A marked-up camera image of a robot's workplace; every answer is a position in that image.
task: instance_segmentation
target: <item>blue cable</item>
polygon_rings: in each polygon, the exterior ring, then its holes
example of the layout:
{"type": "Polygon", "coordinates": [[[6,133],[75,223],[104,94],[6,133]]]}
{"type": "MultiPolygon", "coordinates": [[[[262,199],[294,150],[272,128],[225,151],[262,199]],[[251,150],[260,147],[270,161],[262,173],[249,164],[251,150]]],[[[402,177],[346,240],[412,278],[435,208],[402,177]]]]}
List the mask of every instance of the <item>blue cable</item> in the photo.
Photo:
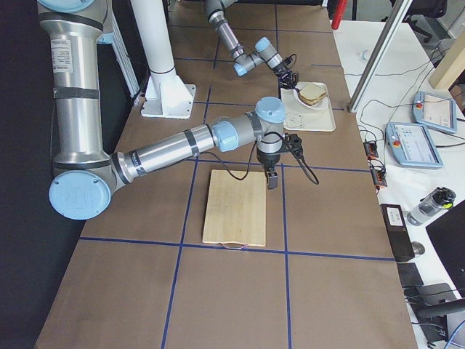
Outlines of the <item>blue cable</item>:
{"type": "Polygon", "coordinates": [[[449,346],[449,344],[452,343],[453,338],[456,336],[457,332],[459,331],[459,329],[460,329],[464,324],[465,324],[465,320],[463,320],[463,321],[460,323],[460,325],[458,325],[458,326],[456,327],[456,329],[453,330],[452,335],[450,336],[448,342],[445,343],[444,349],[447,349],[447,347],[449,346]]]}

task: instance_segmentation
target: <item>device screen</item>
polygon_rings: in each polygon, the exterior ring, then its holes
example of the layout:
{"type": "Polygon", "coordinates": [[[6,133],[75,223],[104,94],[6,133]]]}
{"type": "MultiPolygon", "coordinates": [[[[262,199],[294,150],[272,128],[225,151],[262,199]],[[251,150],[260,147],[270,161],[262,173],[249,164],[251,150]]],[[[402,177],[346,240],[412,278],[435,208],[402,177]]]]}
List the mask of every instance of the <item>device screen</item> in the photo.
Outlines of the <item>device screen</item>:
{"type": "Polygon", "coordinates": [[[443,127],[452,127],[450,101],[425,94],[423,120],[443,127]]]}
{"type": "Polygon", "coordinates": [[[429,139],[423,127],[414,125],[395,125],[395,131],[402,143],[407,160],[412,162],[437,163],[429,139]]]}

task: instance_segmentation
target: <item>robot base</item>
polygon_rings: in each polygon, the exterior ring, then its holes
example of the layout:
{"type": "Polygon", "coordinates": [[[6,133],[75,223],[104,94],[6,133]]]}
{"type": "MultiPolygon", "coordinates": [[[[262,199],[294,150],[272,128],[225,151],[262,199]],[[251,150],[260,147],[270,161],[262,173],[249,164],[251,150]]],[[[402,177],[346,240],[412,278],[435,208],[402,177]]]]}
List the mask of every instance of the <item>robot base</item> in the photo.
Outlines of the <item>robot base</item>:
{"type": "Polygon", "coordinates": [[[152,118],[188,119],[193,108],[195,91],[195,85],[184,84],[176,76],[175,84],[166,86],[160,83],[161,98],[159,98],[150,77],[141,114],[152,118]]]}

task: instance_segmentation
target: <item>red object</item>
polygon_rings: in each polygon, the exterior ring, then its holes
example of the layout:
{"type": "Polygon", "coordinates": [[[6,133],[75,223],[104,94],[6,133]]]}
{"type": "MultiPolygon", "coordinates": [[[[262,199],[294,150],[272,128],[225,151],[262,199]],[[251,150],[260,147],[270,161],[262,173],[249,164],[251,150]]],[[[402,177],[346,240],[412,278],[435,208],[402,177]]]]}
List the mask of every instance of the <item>red object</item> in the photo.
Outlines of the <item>red object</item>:
{"type": "Polygon", "coordinates": [[[346,10],[347,0],[339,0],[337,4],[336,12],[334,13],[333,22],[331,23],[331,27],[335,31],[339,28],[339,24],[341,23],[342,16],[346,10]]]}

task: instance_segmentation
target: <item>bottle cap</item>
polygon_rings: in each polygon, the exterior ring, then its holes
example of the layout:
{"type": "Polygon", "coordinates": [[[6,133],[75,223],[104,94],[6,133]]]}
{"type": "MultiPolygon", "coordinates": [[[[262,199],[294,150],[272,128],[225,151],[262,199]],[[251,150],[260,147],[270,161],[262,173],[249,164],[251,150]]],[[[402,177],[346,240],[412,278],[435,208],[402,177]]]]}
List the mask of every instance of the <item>bottle cap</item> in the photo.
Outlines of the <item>bottle cap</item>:
{"type": "Polygon", "coordinates": [[[454,200],[456,199],[456,194],[451,189],[444,187],[437,187],[432,194],[432,198],[436,204],[441,205],[445,209],[451,208],[454,200]]]}

